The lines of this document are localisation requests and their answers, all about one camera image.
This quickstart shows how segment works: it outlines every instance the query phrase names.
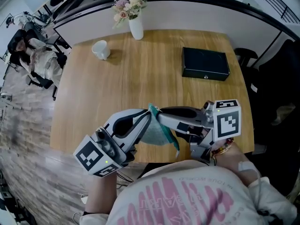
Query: white vase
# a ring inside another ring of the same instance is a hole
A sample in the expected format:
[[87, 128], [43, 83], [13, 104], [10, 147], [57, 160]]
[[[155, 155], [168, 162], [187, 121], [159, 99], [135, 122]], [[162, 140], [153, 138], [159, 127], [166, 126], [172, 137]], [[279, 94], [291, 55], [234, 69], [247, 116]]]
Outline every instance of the white vase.
[[135, 19], [129, 20], [129, 27], [135, 40], [141, 40], [144, 37], [142, 13], [140, 13]]

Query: black partition edge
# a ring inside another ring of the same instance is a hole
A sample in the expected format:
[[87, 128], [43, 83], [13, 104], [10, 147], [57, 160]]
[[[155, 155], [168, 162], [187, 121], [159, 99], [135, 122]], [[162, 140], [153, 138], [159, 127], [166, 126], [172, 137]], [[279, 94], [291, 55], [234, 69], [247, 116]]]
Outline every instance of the black partition edge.
[[[270, 15], [254, 8], [249, 5], [246, 5], [242, 2], [236, 1], [236, 0], [147, 0], [147, 1], [190, 1], [190, 2], [199, 2], [199, 3], [206, 3], [211, 4], [219, 7], [224, 7], [228, 9], [232, 9], [235, 11], [239, 11], [241, 13], [253, 16], [257, 19], [260, 19], [269, 25], [277, 28], [278, 30], [286, 33], [290, 37], [292, 37], [295, 40], [300, 39], [293, 31], [291, 31], [289, 28], [287, 28], [285, 25], [283, 25], [281, 22], [276, 20], [275, 18], [271, 17]], [[89, 4], [86, 4], [85, 6], [81, 6], [78, 8], [73, 9], [72, 11], [66, 12], [64, 14], [61, 14], [57, 17], [57, 19], [54, 21], [55, 28], [58, 28], [76, 18], [85, 16], [87, 14], [91, 14], [103, 9], [107, 9], [111, 7], [114, 3], [114, 0], [97, 0], [94, 2], [91, 2]]]

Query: gray floor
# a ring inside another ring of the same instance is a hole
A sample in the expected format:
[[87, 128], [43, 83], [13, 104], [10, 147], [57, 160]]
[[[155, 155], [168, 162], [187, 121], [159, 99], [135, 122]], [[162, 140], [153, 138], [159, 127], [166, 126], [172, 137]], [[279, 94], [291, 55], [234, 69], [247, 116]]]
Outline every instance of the gray floor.
[[[13, 102], [23, 109], [5, 108], [0, 126], [0, 169], [12, 194], [38, 224], [74, 224], [72, 215], [84, 210], [80, 197], [87, 193], [91, 177], [72, 155], [49, 148], [53, 86], [47, 90], [28, 86], [25, 77], [23, 68], [19, 67], [19, 72], [9, 68], [2, 89], [12, 93]], [[144, 166], [132, 164], [123, 172], [136, 178]]]

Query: pink graphic print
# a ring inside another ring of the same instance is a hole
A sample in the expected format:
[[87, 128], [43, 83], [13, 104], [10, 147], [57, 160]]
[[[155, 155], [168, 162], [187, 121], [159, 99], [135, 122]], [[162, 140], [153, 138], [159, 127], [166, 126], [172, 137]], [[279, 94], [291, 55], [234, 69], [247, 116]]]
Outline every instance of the pink graphic print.
[[[181, 182], [188, 201], [192, 207], [191, 214], [188, 213], [184, 202], [177, 190], [173, 179], [162, 178], [163, 190], [160, 184], [155, 181], [150, 186], [146, 186], [146, 192], [140, 192], [138, 195], [138, 208], [130, 203], [127, 210], [127, 223], [129, 225], [150, 225], [150, 224], [171, 224], [171, 225], [191, 225], [191, 216], [196, 218], [197, 224], [201, 224], [200, 211], [203, 221], [209, 224], [215, 217], [219, 222], [224, 221], [225, 214], [229, 212], [233, 205], [233, 199], [230, 195], [219, 188], [214, 191], [210, 186], [204, 186], [203, 196], [198, 192], [193, 182]], [[220, 206], [224, 207], [225, 213], [219, 211]], [[117, 225], [125, 225], [124, 217], [119, 218]]]

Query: teal cloth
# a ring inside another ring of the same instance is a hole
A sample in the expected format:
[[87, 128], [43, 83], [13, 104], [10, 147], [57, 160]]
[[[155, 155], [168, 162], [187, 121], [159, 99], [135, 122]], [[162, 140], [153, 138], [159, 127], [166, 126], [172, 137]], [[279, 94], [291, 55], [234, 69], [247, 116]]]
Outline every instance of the teal cloth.
[[177, 149], [176, 156], [178, 156], [180, 149], [176, 137], [172, 134], [171, 130], [168, 127], [160, 124], [156, 118], [159, 109], [151, 103], [149, 103], [148, 108], [152, 114], [151, 123], [149, 124], [149, 127], [147, 128], [141, 141], [147, 144], [153, 144], [158, 146], [173, 143], [174, 147]]

